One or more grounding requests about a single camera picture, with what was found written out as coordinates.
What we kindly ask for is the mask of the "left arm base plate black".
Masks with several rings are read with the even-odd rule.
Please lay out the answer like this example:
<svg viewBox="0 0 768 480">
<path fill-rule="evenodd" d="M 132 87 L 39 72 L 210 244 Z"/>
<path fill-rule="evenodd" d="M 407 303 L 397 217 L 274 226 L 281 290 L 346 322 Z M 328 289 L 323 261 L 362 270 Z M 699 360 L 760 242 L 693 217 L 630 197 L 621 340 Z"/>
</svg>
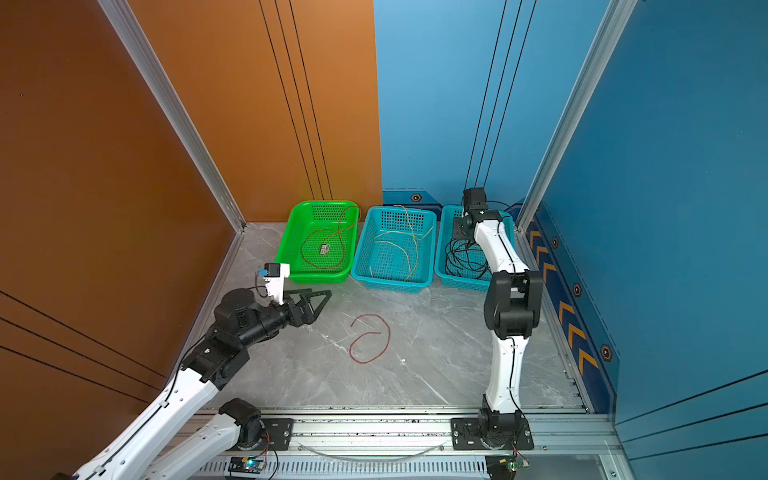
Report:
<svg viewBox="0 0 768 480">
<path fill-rule="evenodd" d="M 294 427 L 293 418 L 261 418 L 240 427 L 235 448 L 241 451 L 287 451 Z"/>
</svg>

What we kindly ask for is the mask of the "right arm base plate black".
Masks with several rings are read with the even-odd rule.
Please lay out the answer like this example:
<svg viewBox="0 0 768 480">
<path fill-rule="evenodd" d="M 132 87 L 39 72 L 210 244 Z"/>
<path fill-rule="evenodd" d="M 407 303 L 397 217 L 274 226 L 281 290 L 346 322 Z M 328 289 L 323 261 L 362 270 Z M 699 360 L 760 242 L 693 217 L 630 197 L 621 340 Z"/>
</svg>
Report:
<svg viewBox="0 0 768 480">
<path fill-rule="evenodd" d="M 517 430 L 491 428 L 485 431 L 477 417 L 456 417 L 450 420 L 451 441 L 454 450 L 532 451 L 533 433 L 524 422 Z"/>
</svg>

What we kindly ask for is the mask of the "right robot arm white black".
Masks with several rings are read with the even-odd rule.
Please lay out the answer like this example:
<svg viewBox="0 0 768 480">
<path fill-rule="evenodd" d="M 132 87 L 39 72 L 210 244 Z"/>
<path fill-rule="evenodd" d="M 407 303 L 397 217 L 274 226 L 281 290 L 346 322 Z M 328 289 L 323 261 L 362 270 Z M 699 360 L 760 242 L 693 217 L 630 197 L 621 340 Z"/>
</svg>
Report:
<svg viewBox="0 0 768 480">
<path fill-rule="evenodd" d="M 502 214 L 489 207 L 483 188 L 464 190 L 462 207 L 454 232 L 480 247 L 491 273 L 483 315 L 492 334 L 492 363 L 475 435 L 487 449 L 531 450 L 520 384 L 525 349 L 540 322 L 543 275 L 519 257 Z"/>
</svg>

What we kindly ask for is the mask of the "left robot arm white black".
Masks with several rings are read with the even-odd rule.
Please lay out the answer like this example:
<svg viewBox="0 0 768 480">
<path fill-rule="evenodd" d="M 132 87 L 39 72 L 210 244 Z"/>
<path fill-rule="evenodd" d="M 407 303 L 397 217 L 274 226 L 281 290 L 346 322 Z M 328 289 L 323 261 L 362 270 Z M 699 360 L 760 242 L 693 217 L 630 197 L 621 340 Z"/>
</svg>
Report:
<svg viewBox="0 0 768 480">
<path fill-rule="evenodd" d="M 174 448 L 168 444 L 248 363 L 251 346 L 275 338 L 288 326 L 314 323 L 331 296 L 329 290 L 290 290 L 281 301 L 260 305 L 252 289 L 225 294 L 215 308 L 214 324 L 188 350 L 166 387 L 73 478 L 188 479 L 233 447 L 267 447 L 261 411 L 242 399 L 226 402 Z"/>
</svg>

